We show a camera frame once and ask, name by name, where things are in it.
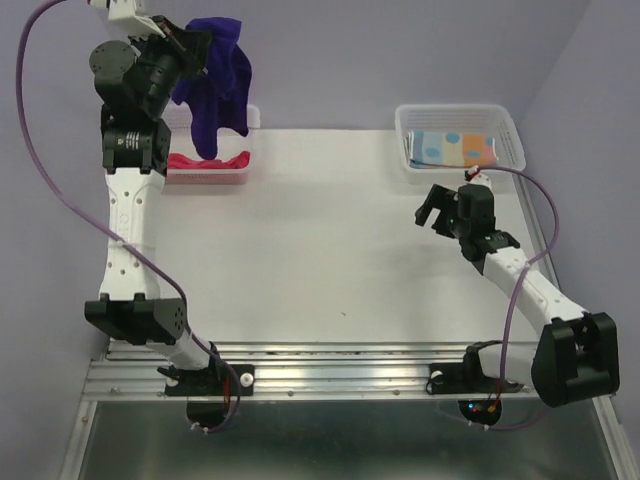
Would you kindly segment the light blue dotted towel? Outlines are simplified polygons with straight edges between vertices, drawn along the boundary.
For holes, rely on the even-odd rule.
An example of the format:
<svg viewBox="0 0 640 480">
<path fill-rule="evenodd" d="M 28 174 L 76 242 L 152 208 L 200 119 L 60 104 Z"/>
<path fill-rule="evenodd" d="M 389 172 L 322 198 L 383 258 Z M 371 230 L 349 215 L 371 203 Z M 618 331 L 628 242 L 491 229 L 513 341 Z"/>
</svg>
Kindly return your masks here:
<svg viewBox="0 0 640 480">
<path fill-rule="evenodd" d="M 403 139 L 412 168 L 470 168 L 498 163 L 496 141 L 491 136 L 434 131 L 409 131 Z"/>
</svg>

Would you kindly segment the purple towel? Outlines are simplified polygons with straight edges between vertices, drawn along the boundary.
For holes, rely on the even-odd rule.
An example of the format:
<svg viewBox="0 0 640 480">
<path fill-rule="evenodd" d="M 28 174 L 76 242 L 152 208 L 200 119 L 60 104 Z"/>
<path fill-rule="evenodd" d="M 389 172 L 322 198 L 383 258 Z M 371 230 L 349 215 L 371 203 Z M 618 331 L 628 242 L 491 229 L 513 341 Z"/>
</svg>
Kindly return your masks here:
<svg viewBox="0 0 640 480">
<path fill-rule="evenodd" d="M 213 160 L 218 154 L 219 129 L 230 129 L 243 137 L 249 133 L 247 106 L 252 67 L 238 45 L 241 21 L 226 17 L 196 18 L 186 28 L 212 35 L 207 50 L 207 73 L 196 80 L 179 81 L 172 101 L 188 105 L 196 152 L 204 160 Z"/>
</svg>

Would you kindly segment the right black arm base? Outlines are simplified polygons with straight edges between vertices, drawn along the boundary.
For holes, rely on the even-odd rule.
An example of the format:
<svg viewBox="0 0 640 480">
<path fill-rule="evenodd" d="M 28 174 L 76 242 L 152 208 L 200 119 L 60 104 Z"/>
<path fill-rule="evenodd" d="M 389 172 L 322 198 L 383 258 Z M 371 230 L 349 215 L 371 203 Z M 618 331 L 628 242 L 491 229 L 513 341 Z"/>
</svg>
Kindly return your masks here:
<svg viewBox="0 0 640 480">
<path fill-rule="evenodd" d="M 457 395 L 458 410 L 471 425 L 485 430 L 501 419 L 502 395 L 520 392 L 524 386 L 472 372 L 462 363 L 432 363 L 425 390 L 429 395 Z"/>
</svg>

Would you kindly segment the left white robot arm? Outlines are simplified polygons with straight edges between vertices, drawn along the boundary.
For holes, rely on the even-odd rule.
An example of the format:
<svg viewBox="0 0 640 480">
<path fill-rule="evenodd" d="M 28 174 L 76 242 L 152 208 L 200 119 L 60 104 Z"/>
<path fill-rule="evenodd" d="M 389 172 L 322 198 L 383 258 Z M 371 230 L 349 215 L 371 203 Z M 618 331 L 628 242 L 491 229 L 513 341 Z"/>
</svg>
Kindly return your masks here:
<svg viewBox="0 0 640 480">
<path fill-rule="evenodd" d="M 153 260 L 171 140 L 162 115 L 179 81 L 206 74 L 211 40 L 156 15 L 127 40 L 96 47 L 89 60 L 102 100 L 110 234 L 99 297 L 86 302 L 85 318 L 112 339 L 146 346 L 188 371 L 202 394 L 221 386 L 223 371 L 191 331 L 184 297 L 162 297 Z"/>
</svg>

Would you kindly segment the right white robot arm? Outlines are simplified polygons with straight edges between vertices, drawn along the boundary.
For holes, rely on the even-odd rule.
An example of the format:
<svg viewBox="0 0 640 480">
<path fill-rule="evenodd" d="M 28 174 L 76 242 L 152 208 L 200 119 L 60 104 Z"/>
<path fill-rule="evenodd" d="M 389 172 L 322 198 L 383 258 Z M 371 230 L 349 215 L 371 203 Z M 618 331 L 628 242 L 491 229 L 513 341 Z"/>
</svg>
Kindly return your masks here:
<svg viewBox="0 0 640 480">
<path fill-rule="evenodd" d="M 496 227 L 488 185 L 457 190 L 433 185 L 415 213 L 419 226 L 431 212 L 436 234 L 458 242 L 462 256 L 512 302 L 538 336 L 533 348 L 503 347 L 501 341 L 469 345 L 463 359 L 436 371 L 431 392 L 489 393 L 534 389 L 544 404 L 559 407 L 614 394 L 620 387 L 618 335 L 606 313 L 590 313 L 532 269 L 520 243 Z"/>
</svg>

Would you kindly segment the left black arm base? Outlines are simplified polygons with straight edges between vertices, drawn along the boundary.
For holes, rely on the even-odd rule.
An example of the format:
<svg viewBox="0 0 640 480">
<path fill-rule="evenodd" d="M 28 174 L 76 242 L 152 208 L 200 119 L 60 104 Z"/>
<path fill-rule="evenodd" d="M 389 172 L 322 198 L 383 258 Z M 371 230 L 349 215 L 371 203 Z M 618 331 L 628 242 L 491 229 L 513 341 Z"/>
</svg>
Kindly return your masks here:
<svg viewBox="0 0 640 480">
<path fill-rule="evenodd" d="M 192 430 L 204 434 L 228 428 L 239 411 L 240 401 L 254 393 L 255 366 L 234 364 L 202 370 L 158 367 L 164 377 L 164 395 L 188 398 L 186 418 Z"/>
</svg>

